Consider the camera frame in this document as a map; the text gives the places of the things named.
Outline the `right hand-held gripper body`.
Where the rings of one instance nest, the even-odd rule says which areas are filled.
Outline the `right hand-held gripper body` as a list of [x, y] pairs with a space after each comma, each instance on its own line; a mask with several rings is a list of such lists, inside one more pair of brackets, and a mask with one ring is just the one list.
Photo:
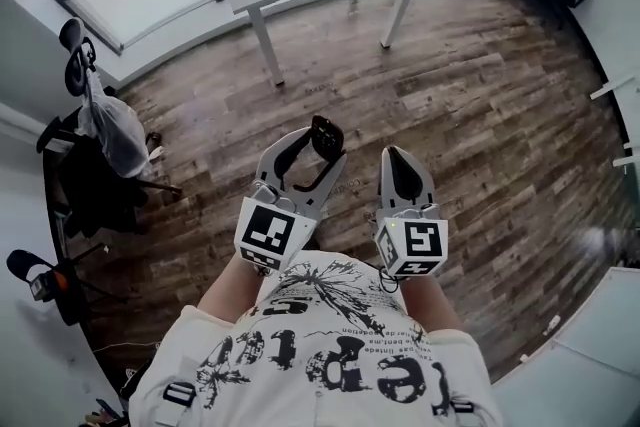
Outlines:
[[375, 244], [393, 279], [426, 276], [448, 258], [448, 221], [437, 204], [380, 209]]

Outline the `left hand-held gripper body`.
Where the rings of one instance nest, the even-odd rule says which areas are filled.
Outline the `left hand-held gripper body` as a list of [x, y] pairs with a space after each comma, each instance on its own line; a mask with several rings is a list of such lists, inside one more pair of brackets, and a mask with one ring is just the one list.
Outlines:
[[311, 239], [315, 214], [298, 205], [267, 182], [255, 180], [251, 196], [243, 199], [234, 236], [239, 256], [265, 271], [283, 271]]

